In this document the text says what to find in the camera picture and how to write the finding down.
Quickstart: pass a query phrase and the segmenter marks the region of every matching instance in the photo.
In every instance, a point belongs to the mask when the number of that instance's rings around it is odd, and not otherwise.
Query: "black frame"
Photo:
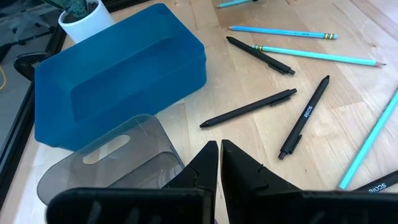
[[[103,0],[109,12],[116,12],[148,0]],[[58,25],[45,49],[49,55],[55,55],[62,50],[67,34]],[[34,124],[34,83],[30,85],[22,106],[12,124],[10,133],[0,154],[0,209],[7,197],[12,180],[29,140]]]

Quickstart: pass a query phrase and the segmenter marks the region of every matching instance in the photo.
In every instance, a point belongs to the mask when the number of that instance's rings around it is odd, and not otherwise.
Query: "light blue pencil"
[[[377,135],[379,135],[380,131],[383,129],[388,118],[394,111],[394,108],[397,103],[398,103],[398,89],[396,89],[396,92],[394,93],[394,96],[391,98],[391,101],[388,103],[388,105],[384,109],[383,114],[380,116],[376,125],[373,127],[373,130],[369,134],[368,138],[365,140],[361,149],[358,151],[354,161],[351,163],[349,169],[347,170],[346,174],[344,175],[343,179],[341,180],[341,182],[338,186],[341,190],[347,189],[347,187],[348,187],[349,183],[351,182],[351,180],[353,179],[356,171],[358,170],[359,166],[361,165],[362,161],[365,159],[371,146],[373,145],[374,141],[376,140]]]
[[[224,7],[230,7],[230,6],[235,6],[237,4],[242,4],[245,2],[251,2],[252,0],[236,0],[236,1],[231,1],[231,2],[226,2],[226,3],[221,3],[217,6],[217,8],[224,8]]]
[[[283,49],[283,48],[278,48],[278,47],[268,47],[268,46],[260,46],[260,45],[253,45],[253,48],[256,50],[261,50],[261,51],[265,51],[265,52],[296,55],[296,56],[301,56],[301,57],[310,57],[310,58],[317,58],[317,59],[323,59],[323,60],[331,60],[331,61],[336,61],[336,62],[354,63],[354,64],[358,64],[358,65],[369,65],[369,66],[386,65],[385,63],[378,62],[378,61],[371,60],[371,59],[344,57],[344,56],[339,56],[339,55],[307,52],[307,51],[303,51],[303,50],[291,50],[291,49]]]
[[[257,28],[257,27],[243,27],[243,26],[231,26],[230,30],[244,31],[244,32],[258,32],[262,34],[277,34],[277,35],[291,35],[297,37],[311,37],[311,38],[321,38],[335,40],[338,38],[337,34],[326,34],[321,32],[305,32],[296,30],[280,30],[280,29],[270,29],[270,28]]]

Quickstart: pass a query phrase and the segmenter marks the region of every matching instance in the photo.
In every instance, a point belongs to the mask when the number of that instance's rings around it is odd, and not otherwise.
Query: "plant leaf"
[[[65,11],[77,21],[88,15],[86,0],[59,0]]]
[[[61,5],[61,0],[43,0],[43,2],[63,10],[63,7]]]

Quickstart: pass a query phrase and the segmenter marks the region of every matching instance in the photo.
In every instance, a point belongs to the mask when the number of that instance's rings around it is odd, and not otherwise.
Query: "white pot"
[[[61,13],[58,18],[58,23],[76,44],[114,24],[113,18],[100,0],[88,0],[87,2],[96,2],[98,5],[92,13],[83,19],[72,23],[63,23],[67,12]]]

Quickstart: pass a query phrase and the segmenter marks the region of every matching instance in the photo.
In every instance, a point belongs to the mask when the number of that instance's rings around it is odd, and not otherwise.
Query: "potted plant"
[[[114,21],[101,0],[43,0],[64,10],[58,23],[75,43],[105,30]]]

